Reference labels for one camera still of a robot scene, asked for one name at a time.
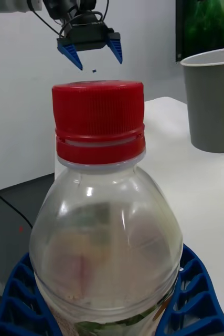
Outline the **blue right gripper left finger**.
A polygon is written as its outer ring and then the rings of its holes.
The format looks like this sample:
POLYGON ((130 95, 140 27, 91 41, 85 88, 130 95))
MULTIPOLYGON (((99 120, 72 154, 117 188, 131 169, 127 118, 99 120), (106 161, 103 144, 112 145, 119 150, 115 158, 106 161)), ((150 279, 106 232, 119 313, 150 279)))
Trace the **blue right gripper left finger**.
POLYGON ((0 335, 62 335, 38 290, 28 254, 14 267, 5 286, 0 335))

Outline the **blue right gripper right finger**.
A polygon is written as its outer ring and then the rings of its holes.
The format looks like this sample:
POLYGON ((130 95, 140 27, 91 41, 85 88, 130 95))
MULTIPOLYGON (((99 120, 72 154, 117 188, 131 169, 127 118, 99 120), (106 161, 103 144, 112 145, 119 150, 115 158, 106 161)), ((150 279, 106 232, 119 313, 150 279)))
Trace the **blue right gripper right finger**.
POLYGON ((206 267, 186 245, 181 270, 156 335, 215 335, 224 333, 224 313, 206 267))

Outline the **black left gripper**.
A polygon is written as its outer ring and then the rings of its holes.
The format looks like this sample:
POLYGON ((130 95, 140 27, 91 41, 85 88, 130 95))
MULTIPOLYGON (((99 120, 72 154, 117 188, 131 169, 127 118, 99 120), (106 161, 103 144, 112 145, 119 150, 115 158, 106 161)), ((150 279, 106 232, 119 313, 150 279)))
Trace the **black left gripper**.
POLYGON ((121 36, 105 23, 72 24, 57 39, 58 51, 80 70, 83 70, 83 65, 77 51, 101 49, 106 44, 122 64, 121 36))

